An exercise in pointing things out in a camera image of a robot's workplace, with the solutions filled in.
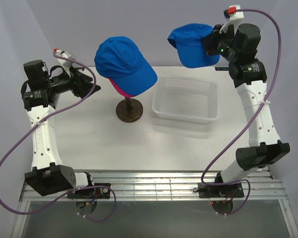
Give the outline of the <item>blue cap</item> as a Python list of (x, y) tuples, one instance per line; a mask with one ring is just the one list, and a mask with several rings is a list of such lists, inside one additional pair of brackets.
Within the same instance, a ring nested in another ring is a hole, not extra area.
[(112, 78), (123, 91), (134, 97), (157, 82), (156, 72), (138, 46), (125, 36), (106, 39), (96, 51), (94, 63), (99, 75)]
[(220, 55), (208, 55), (201, 40), (210, 35), (213, 27), (207, 24), (190, 23), (178, 27), (167, 40), (177, 50), (179, 59), (187, 68), (199, 68), (218, 63)]

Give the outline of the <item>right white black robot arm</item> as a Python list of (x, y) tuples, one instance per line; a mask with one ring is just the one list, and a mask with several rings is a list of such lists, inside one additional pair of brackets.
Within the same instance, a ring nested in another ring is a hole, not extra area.
[(247, 129), (248, 146), (238, 148), (235, 160), (217, 173), (214, 182), (201, 181), (194, 192), (200, 198), (220, 198), (234, 195), (242, 198), (242, 179), (250, 173), (272, 165), (290, 152), (290, 145), (278, 135), (267, 95), (267, 75), (264, 64), (256, 58), (261, 39), (256, 25), (244, 23), (227, 31), (215, 25), (211, 34), (201, 42), (210, 55), (220, 54), (228, 61), (228, 72), (242, 101)]

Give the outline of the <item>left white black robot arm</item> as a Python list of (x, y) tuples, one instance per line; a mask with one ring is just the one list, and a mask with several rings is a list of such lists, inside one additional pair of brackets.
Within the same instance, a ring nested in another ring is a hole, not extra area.
[(50, 70), (40, 59), (23, 65), (27, 80), (21, 87), (21, 96), (34, 129), (31, 171), (25, 173), (25, 182), (42, 196), (78, 189), (84, 198), (90, 198), (95, 194), (91, 175), (76, 173), (62, 163), (51, 114), (56, 111), (60, 94), (71, 91), (76, 97), (84, 98), (101, 88), (92, 83), (91, 77), (75, 69), (71, 60), (59, 62)]

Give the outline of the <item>pink cap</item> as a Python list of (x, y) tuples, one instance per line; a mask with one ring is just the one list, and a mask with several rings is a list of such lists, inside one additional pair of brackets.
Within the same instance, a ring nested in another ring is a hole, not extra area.
[(132, 98), (134, 97), (134, 95), (130, 95), (128, 93), (126, 93), (125, 91), (123, 91), (112, 78), (108, 78), (109, 81), (111, 82), (111, 84), (113, 85), (113, 87), (115, 88), (115, 90), (122, 96), (127, 97), (127, 98)]

